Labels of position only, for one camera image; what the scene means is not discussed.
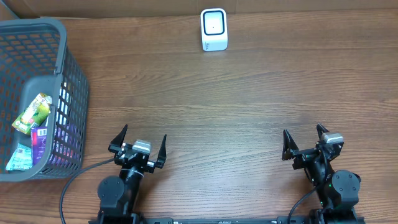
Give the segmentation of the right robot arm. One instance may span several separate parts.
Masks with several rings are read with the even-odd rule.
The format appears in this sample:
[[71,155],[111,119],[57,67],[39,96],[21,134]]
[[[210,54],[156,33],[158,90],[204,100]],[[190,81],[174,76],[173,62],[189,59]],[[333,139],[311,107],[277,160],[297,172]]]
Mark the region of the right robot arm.
[[[359,202],[361,178],[348,170],[335,171],[331,161],[340,155],[344,138],[340,133],[327,130],[317,124],[318,141],[315,147],[300,150],[288,130],[283,130],[282,160],[292,160],[295,170],[303,169],[313,189],[299,199],[286,217],[279,223],[364,223],[356,215],[354,206]],[[294,216],[295,209],[309,196],[316,193],[321,208],[309,211],[307,216]]]

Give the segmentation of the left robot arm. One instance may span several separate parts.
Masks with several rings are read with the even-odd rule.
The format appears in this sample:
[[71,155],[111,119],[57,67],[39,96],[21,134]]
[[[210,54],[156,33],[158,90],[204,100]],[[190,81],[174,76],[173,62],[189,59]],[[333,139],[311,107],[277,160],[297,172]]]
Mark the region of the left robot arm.
[[134,211],[139,187],[146,172],[163,168],[167,159],[167,137],[163,137],[157,159],[152,161],[151,143],[144,140],[126,143],[126,133],[127,126],[109,144],[108,151],[114,154],[114,163],[121,170],[118,175],[108,176],[100,182],[97,189],[99,212],[89,224],[144,222],[142,215]]

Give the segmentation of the teal wipes packet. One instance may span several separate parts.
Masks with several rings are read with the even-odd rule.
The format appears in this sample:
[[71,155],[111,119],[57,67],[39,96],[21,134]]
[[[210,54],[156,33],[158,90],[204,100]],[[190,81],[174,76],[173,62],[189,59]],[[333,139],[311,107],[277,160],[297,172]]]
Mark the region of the teal wipes packet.
[[22,144],[18,144],[16,150],[9,159],[6,170],[29,170],[33,167],[32,149]]

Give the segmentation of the green tea carton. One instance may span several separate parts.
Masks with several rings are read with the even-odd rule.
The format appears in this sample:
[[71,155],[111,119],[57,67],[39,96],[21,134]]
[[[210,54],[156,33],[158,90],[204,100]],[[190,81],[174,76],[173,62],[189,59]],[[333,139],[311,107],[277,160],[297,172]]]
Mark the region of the green tea carton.
[[12,127],[23,134],[30,135],[32,129],[40,126],[47,119],[51,104],[50,95],[39,93],[14,120]]

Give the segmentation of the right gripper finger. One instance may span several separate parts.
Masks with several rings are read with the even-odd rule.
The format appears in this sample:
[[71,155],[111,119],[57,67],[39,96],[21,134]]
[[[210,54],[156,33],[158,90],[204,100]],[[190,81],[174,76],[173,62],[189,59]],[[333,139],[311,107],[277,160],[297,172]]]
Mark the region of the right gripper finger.
[[318,133],[318,137],[321,139],[322,138],[322,135],[324,134],[324,133],[327,133],[328,132],[328,130],[327,130],[327,128],[326,127],[324,127],[324,125],[322,125],[321,123],[318,123],[317,124],[317,133]]
[[284,146],[282,149],[282,160],[290,160],[295,157],[295,153],[299,150],[292,136],[287,129],[283,130]]

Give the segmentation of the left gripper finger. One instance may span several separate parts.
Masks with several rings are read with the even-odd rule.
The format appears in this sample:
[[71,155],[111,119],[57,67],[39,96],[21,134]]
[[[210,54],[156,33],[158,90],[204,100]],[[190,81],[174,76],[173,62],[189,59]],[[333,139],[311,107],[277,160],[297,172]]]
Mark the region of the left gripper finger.
[[157,156],[157,161],[155,163],[156,168],[162,169],[166,162],[167,159],[166,140],[167,140],[167,135],[165,134],[163,136],[162,144],[160,146],[159,153]]
[[125,124],[121,132],[110,142],[108,151],[109,152],[120,152],[124,143],[124,138],[127,133],[128,125]]

